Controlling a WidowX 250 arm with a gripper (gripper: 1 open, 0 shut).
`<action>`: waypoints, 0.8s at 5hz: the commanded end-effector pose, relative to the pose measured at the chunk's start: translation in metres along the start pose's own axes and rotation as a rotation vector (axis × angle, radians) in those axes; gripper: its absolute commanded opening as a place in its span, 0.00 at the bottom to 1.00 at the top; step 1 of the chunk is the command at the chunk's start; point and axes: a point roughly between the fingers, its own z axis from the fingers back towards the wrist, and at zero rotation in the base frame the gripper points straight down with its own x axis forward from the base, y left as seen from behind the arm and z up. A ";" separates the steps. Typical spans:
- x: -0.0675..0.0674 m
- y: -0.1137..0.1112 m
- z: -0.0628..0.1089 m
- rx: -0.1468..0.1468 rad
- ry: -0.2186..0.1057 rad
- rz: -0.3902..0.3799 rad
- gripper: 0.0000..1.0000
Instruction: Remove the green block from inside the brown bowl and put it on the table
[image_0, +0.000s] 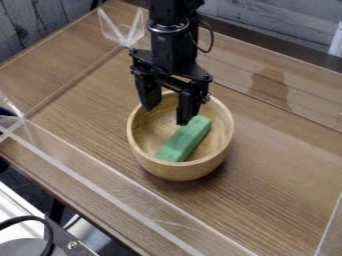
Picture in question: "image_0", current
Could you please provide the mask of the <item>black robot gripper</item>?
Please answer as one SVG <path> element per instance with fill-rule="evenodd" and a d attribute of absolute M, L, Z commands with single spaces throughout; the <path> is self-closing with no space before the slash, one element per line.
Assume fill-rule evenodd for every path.
<path fill-rule="evenodd" d="M 180 93 L 177 124 L 185 126 L 208 101 L 213 76 L 197 64 L 198 19 L 184 19 L 174 24 L 150 22 L 152 49 L 132 49 L 132 73 L 142 106 L 152 111 L 162 102 L 162 87 Z"/>

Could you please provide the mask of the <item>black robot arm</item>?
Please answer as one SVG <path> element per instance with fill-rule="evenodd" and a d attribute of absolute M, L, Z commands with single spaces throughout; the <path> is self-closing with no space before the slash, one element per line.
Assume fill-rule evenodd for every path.
<path fill-rule="evenodd" d="M 152 111 L 162 102 L 162 88 L 178 93 L 177 124 L 186 125 L 209 101 L 212 74 L 198 65 L 201 17 L 205 0 L 150 0 L 152 49 L 132 49 L 132 73 L 142 106 Z"/>

